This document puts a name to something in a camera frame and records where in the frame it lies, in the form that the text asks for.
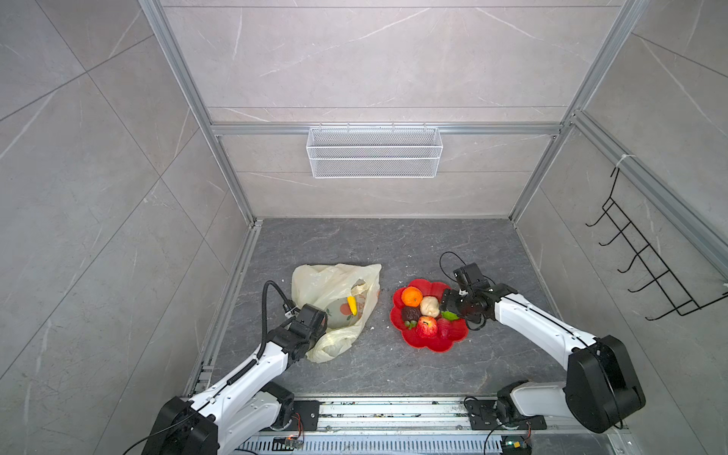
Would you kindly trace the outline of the green fake fruit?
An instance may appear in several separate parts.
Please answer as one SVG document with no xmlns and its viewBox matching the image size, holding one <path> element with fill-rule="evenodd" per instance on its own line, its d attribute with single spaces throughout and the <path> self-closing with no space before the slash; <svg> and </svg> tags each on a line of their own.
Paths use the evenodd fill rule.
<svg viewBox="0 0 728 455">
<path fill-rule="evenodd" d="M 449 320 L 450 322 L 454 322 L 455 320 L 459 320 L 459 316 L 457 316 L 455 313 L 449 312 L 449 311 L 443 311 L 441 313 L 441 316 L 445 320 Z"/>
</svg>

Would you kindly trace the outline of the red flower-shaped plate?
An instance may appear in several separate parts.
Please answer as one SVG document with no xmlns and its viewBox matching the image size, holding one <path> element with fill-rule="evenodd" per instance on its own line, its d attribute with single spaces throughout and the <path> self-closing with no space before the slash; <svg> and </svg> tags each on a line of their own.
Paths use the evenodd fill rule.
<svg viewBox="0 0 728 455">
<path fill-rule="evenodd" d="M 436 297 L 440 303 L 443 298 L 444 291 L 450 288 L 450 286 L 443 282 L 430 282 L 424 279 L 415 279 L 410 282 L 408 286 L 415 286 L 419 288 L 424 297 Z M 392 297 L 392 310 L 390 312 L 391 323 L 401 333 L 407 345 L 417 349 L 428 348 L 432 352 L 445 353 L 452 348 L 454 343 L 466 339 L 469 330 L 466 328 L 466 324 L 463 320 L 455 320 L 457 324 L 457 332 L 454 335 L 453 340 L 442 339 L 439 335 L 434 339 L 422 339 L 422 337 L 419 337 L 419 335 L 415 332 L 415 328 L 413 330 L 408 330 L 405 326 L 405 322 L 402 322 L 401 318 L 401 309 L 405 307 L 401 301 L 401 293 L 402 290 L 408 286 L 402 287 L 394 293 L 394 297 Z"/>
</svg>

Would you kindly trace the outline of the beige fake potato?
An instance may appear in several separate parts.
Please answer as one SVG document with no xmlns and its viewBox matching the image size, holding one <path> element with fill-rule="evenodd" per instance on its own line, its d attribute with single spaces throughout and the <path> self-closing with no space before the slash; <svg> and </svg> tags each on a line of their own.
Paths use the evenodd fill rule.
<svg viewBox="0 0 728 455">
<path fill-rule="evenodd" d="M 440 316 L 440 301 L 433 296 L 426 296 L 419 304 L 419 310 L 423 317 L 438 318 Z"/>
</svg>

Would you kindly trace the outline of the red fake fruit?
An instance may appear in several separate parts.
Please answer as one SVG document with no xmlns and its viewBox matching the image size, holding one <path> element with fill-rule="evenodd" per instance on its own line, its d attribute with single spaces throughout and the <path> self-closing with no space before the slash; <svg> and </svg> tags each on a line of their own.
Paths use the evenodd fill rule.
<svg viewBox="0 0 728 455">
<path fill-rule="evenodd" d="M 420 317 L 416 324 L 415 332 L 422 339 L 434 339 L 438 336 L 439 332 L 436 318 L 429 316 Z"/>
</svg>

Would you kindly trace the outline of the yellow fake banana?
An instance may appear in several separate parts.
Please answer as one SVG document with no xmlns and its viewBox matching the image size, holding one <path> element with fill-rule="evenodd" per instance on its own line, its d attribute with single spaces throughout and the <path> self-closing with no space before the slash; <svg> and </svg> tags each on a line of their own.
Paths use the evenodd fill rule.
<svg viewBox="0 0 728 455">
<path fill-rule="evenodd" d="M 349 296 L 347 298 L 347 304 L 349 307 L 349 310 L 351 312 L 352 316 L 358 315 L 358 303 L 356 302 L 356 298 L 354 296 Z"/>
</svg>

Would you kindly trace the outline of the orange fake fruit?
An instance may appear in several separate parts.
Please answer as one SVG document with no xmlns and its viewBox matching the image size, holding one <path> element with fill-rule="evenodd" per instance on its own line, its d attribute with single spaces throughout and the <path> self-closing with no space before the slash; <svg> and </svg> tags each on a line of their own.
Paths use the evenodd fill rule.
<svg viewBox="0 0 728 455">
<path fill-rule="evenodd" d="M 422 291 L 415 286 L 408 286 L 402 290 L 401 301 L 407 307 L 418 308 L 423 299 Z"/>
</svg>

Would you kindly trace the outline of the yellowish plastic bag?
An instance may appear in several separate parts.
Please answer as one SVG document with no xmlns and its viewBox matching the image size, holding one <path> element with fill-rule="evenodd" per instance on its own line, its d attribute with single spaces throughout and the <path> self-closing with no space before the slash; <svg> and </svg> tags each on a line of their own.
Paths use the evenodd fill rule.
<svg viewBox="0 0 728 455">
<path fill-rule="evenodd" d="M 313 363 L 331 361 L 351 349 L 377 307 L 382 265 L 301 265 L 292 275 L 292 300 L 310 304 L 328 315 L 325 334 L 306 354 Z M 352 316 L 347 298 L 354 296 L 358 315 Z"/>
</svg>

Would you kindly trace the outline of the dark brown fake fruit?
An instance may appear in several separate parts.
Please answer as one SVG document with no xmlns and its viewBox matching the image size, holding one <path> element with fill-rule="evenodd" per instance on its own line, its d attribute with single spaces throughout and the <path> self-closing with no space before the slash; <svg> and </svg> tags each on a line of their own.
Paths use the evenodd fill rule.
<svg viewBox="0 0 728 455">
<path fill-rule="evenodd" d="M 417 323 L 422 314 L 418 307 L 405 306 L 401 309 L 402 322 L 414 322 Z"/>
</svg>

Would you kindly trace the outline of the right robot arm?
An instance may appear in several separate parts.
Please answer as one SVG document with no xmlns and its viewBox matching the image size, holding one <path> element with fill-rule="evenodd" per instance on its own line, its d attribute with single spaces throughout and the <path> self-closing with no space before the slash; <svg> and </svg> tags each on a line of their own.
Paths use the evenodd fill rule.
<svg viewBox="0 0 728 455">
<path fill-rule="evenodd" d="M 493 320 L 519 332 L 565 370 L 561 382 L 512 383 L 498 393 L 494 413 L 504 428 L 537 416 L 574 418 L 586 430 L 620 428 L 646 406 L 646 395 L 625 344 L 570 326 L 528 301 L 508 284 L 497 284 L 476 264 L 453 272 L 455 289 L 441 309 L 483 328 Z"/>
</svg>

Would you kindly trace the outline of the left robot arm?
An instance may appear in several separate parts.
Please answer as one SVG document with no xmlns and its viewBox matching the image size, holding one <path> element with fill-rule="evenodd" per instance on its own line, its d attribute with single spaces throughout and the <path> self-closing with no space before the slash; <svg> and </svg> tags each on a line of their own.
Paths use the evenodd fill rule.
<svg viewBox="0 0 728 455">
<path fill-rule="evenodd" d="M 161 408 L 143 454 L 231 454 L 254 433 L 290 424 L 294 394 L 274 383 L 325 334 L 327 314 L 305 305 L 265 337 L 236 369 L 190 399 L 174 397 Z"/>
</svg>

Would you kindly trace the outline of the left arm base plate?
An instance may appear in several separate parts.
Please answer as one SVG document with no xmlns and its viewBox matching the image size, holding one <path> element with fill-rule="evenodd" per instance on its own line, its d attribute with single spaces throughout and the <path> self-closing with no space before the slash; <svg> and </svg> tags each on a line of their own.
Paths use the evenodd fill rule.
<svg viewBox="0 0 728 455">
<path fill-rule="evenodd" d="M 304 432 L 316 431 L 320 420 L 320 406 L 318 400 L 295 400 L 293 402 L 292 415 L 289 426 L 290 431 L 298 431 L 298 426 L 303 427 Z"/>
</svg>

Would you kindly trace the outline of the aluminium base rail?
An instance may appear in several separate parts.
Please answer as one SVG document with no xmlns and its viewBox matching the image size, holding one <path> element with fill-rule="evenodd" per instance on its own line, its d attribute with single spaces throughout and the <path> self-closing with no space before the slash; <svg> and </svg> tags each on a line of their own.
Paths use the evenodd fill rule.
<svg viewBox="0 0 728 455">
<path fill-rule="evenodd" d="M 415 433 L 420 431 L 432 435 L 438 431 L 443 433 L 457 430 L 474 433 L 497 431 L 472 430 L 463 405 L 465 398 L 456 396 L 319 397 L 309 399 L 322 402 L 316 431 L 304 432 L 301 425 L 298 426 L 297 432 L 287 430 L 289 425 L 283 430 L 265 428 L 260 431 L 289 431 L 294 434 L 301 433 L 306 438 L 312 437 L 316 432 L 340 434 L 351 432 L 354 435 L 363 435 L 367 432 Z M 537 415 L 545 418 L 547 428 L 535 431 L 581 433 L 588 430 L 573 416 L 546 413 Z"/>
</svg>

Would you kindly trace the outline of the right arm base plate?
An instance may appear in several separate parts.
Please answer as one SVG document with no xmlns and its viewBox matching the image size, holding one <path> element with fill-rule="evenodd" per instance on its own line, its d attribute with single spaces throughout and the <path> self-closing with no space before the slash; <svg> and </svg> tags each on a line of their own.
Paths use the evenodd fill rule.
<svg viewBox="0 0 728 455">
<path fill-rule="evenodd" d="M 501 399 L 467 396 L 464 408 L 472 430 L 546 430 L 543 416 L 525 417 Z"/>
</svg>

